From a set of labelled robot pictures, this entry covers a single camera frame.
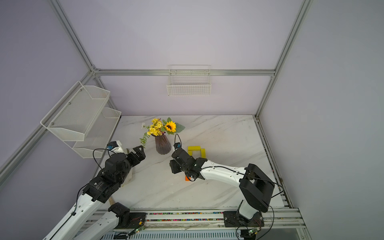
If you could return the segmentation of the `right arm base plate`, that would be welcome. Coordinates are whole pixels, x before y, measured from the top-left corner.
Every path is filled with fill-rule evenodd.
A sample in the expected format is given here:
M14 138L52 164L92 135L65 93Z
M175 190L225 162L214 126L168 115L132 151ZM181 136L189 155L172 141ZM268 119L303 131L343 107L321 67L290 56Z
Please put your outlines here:
M256 212L249 220L236 211L224 211L224 224L226 228L231 227L264 227L265 223L261 212Z

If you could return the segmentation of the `white grey work glove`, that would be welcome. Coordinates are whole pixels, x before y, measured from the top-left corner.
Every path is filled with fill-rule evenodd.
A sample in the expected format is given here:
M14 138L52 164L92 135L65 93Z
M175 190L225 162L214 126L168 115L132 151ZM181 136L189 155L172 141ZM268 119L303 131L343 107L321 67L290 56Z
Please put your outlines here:
M133 178L133 172L134 172L134 170L131 169L130 172L128 173L128 175L126 176L124 182L121 184L121 187L127 185L127 184L132 180L132 178Z

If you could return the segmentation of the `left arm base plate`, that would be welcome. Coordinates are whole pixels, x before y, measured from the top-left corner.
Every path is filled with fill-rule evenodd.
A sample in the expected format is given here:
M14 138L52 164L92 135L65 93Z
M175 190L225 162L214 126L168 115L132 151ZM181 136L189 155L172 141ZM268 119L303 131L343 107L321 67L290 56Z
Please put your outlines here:
M115 214L113 212L109 212L109 214L113 214L112 220L116 223L112 224L112 229L138 229L143 227L146 222L147 214L144 212L133 212L133 213L125 213L125 214Z

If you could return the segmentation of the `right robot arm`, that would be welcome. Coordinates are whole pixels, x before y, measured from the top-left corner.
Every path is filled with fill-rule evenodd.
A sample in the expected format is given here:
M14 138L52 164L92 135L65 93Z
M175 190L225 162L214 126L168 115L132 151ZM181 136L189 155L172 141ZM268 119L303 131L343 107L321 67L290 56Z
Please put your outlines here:
M195 159L182 148L176 149L172 158L170 167L173 174L183 172L193 182L197 179L214 180L238 187L244 196L238 215L244 220L249 222L257 212L266 213L269 210L277 184L258 166L220 165L205 158Z

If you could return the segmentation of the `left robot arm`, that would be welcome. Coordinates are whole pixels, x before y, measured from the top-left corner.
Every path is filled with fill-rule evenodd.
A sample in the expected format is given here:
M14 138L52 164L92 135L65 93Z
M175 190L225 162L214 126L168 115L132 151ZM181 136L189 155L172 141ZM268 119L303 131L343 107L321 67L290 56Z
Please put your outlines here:
M78 191L75 205L45 236L46 240L100 240L115 228L143 226L144 216L131 215L128 207L116 202L96 223L81 231L88 219L122 186L131 169L146 158L143 146L125 153L119 141L109 143L106 151L111 156L104 168Z

